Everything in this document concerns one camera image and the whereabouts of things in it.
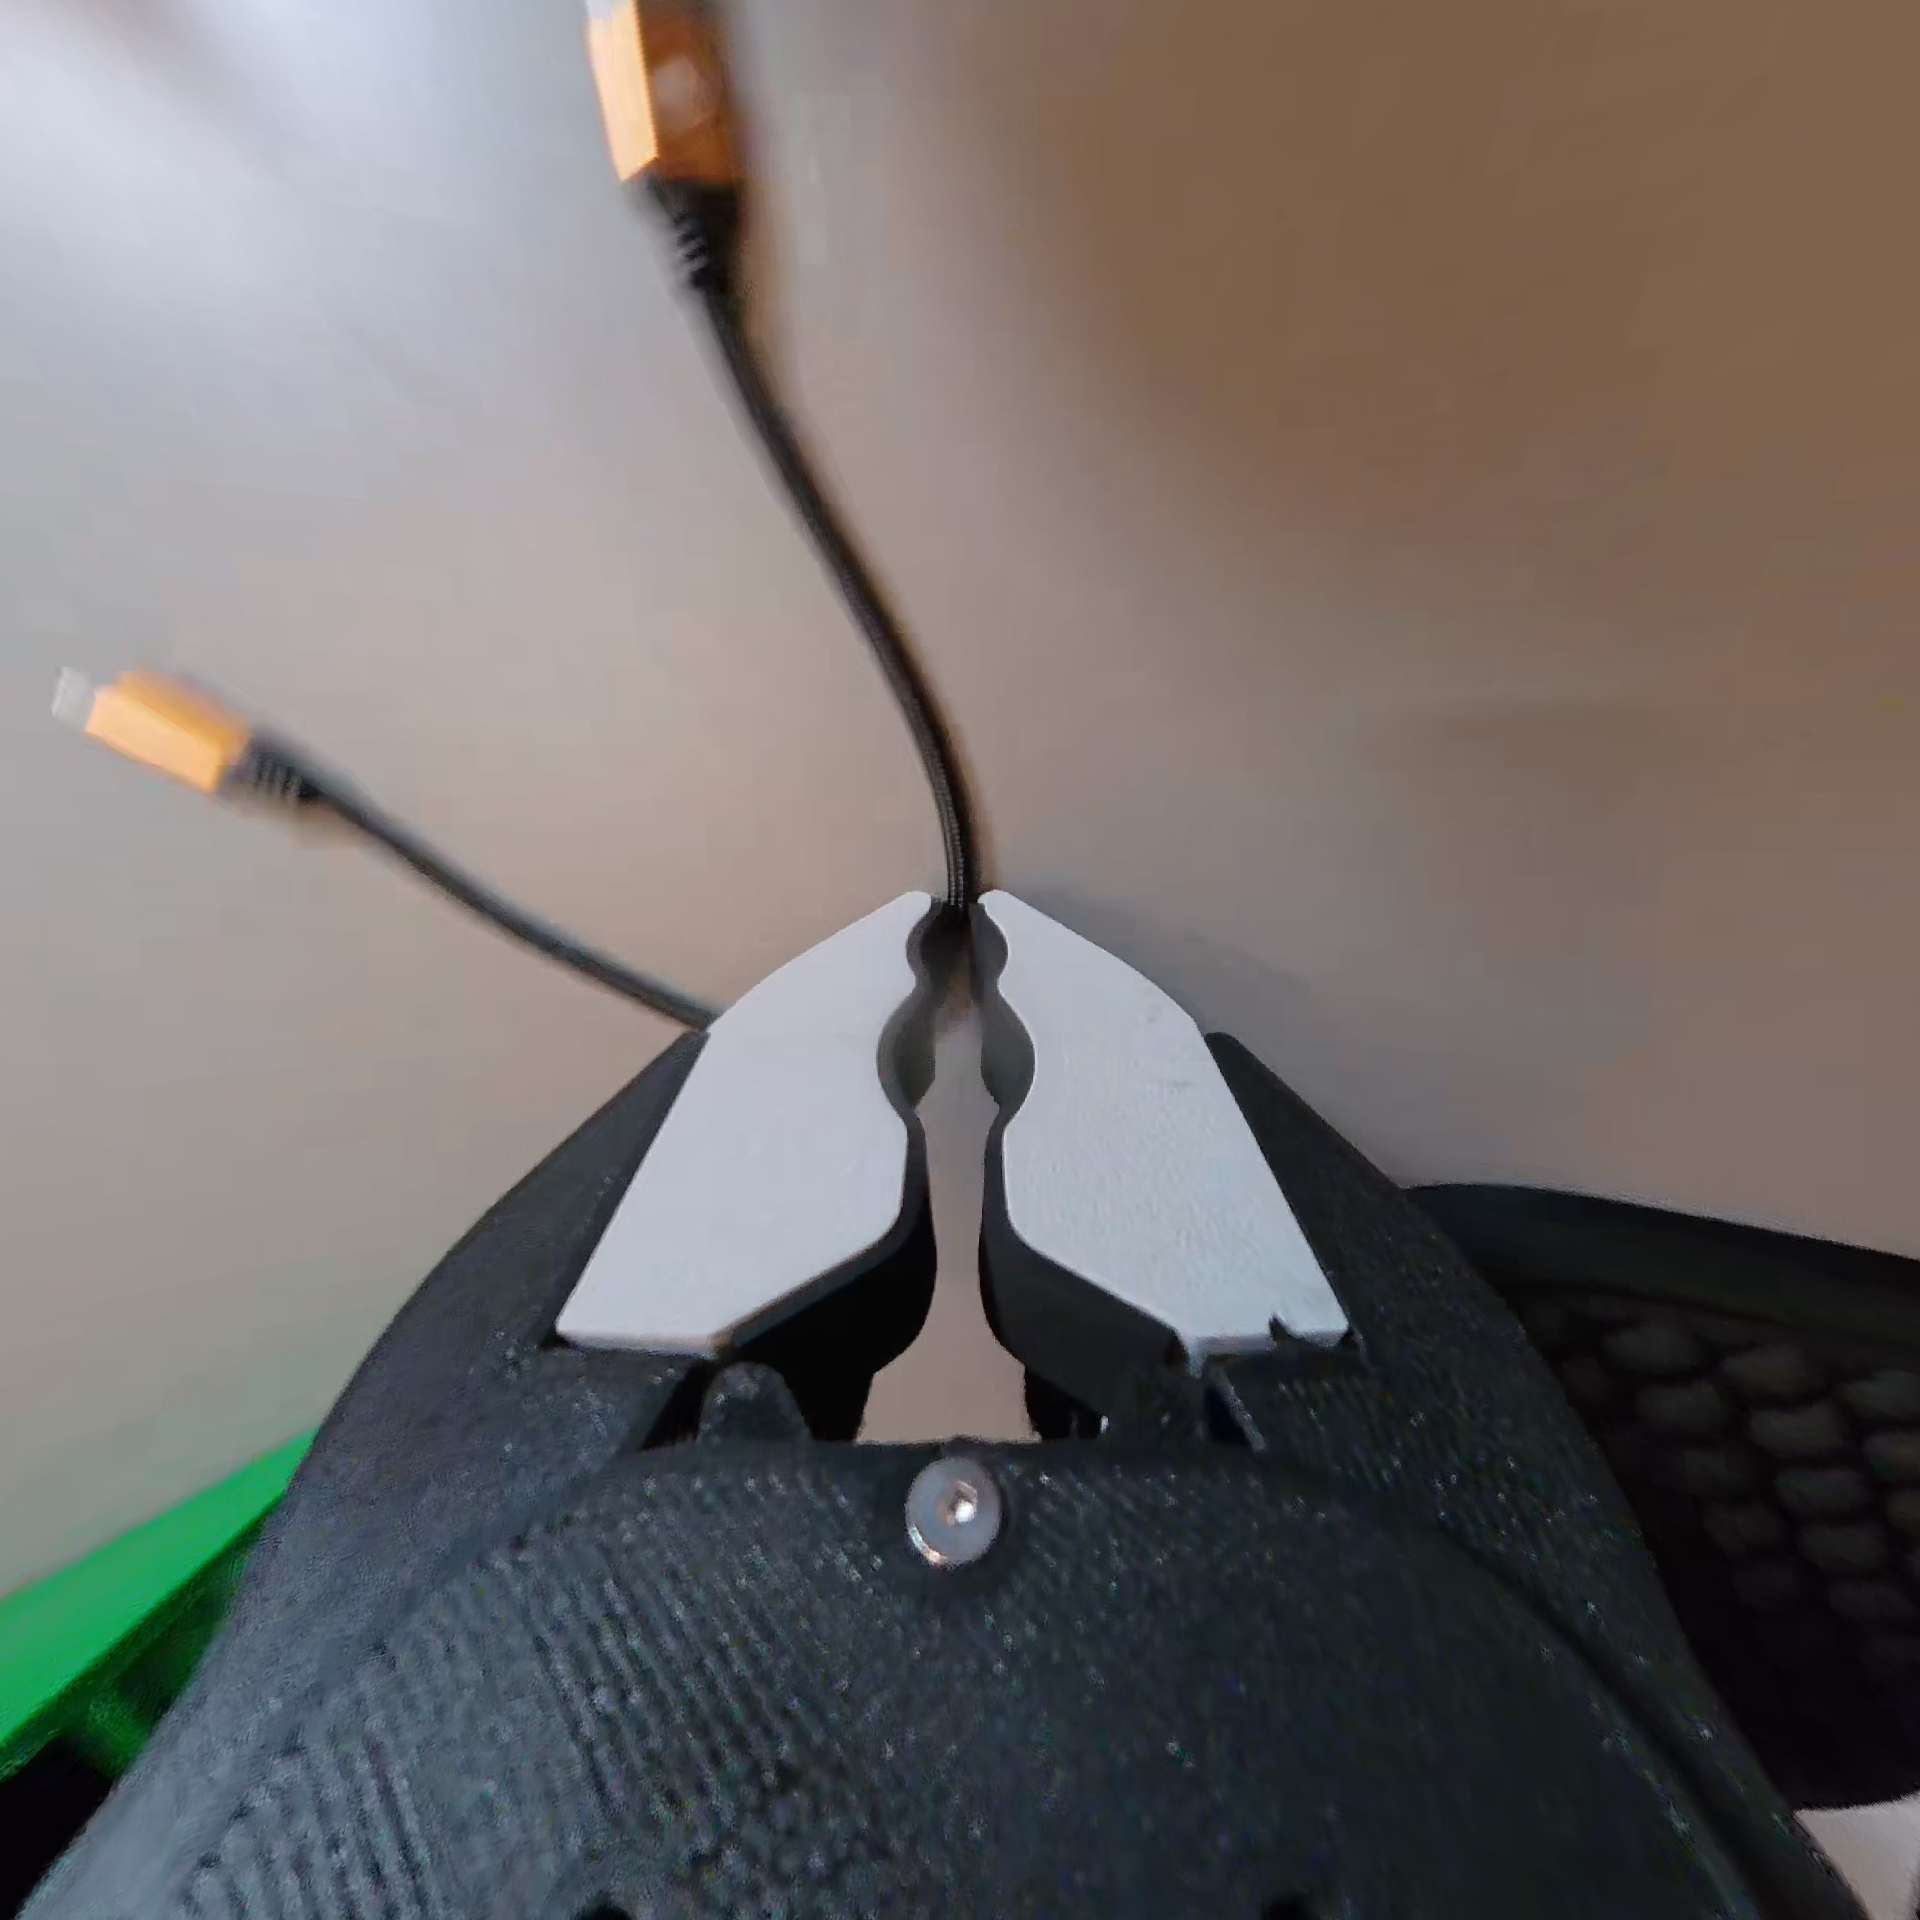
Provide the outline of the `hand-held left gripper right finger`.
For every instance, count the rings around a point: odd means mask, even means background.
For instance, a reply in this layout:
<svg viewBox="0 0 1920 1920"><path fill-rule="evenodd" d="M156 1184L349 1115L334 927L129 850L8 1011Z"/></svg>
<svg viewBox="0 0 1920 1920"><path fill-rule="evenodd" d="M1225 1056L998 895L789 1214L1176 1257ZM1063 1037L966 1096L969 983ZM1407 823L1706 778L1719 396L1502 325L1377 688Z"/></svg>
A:
<svg viewBox="0 0 1920 1920"><path fill-rule="evenodd" d="M1348 1315L1202 1024L1010 891L974 906L991 1327L1042 1432L1096 1432L1163 1376L1332 1354Z"/></svg>

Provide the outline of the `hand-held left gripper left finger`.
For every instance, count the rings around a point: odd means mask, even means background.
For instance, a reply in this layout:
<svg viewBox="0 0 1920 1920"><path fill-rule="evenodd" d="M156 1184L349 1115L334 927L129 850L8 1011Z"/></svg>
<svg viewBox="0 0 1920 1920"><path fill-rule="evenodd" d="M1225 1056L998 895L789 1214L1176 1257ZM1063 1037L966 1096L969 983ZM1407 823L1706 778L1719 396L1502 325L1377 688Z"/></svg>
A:
<svg viewBox="0 0 1920 1920"><path fill-rule="evenodd" d="M921 1103L956 949L957 914L907 891L720 1015L558 1344L759 1364L815 1438L852 1440L936 1287Z"/></svg>

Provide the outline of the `black braided cable orange plugs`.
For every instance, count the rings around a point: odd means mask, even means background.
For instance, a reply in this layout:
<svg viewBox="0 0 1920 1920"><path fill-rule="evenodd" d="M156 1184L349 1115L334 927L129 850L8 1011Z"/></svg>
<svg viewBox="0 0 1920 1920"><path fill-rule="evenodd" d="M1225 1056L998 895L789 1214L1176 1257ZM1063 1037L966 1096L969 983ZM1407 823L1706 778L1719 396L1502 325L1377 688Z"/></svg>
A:
<svg viewBox="0 0 1920 1920"><path fill-rule="evenodd" d="M619 192L647 208L674 246L678 278L710 329L745 426L818 553L829 584L872 653L921 761L940 827L946 883L907 927L907 955L948 967L978 895L978 822L966 758L874 566L798 432L751 325L751 146L738 100L724 4L585 4L594 111ZM64 673L54 716L86 739L219 802L345 832L407 867L435 895L544 961L632 1002L682 1032L720 1009L637 974L547 923L461 872L345 774L213 689L153 670L105 685Z"/></svg>

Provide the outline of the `green plastic storage bin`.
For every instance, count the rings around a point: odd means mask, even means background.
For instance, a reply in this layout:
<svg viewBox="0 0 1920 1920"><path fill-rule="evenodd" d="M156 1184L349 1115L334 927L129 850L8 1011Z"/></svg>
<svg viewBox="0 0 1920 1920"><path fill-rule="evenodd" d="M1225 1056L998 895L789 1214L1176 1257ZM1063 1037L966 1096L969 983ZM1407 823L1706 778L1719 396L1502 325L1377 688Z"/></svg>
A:
<svg viewBox="0 0 1920 1920"><path fill-rule="evenodd" d="M5 1595L5 1780L60 1742L129 1768L310 1449L313 1432Z"/></svg>

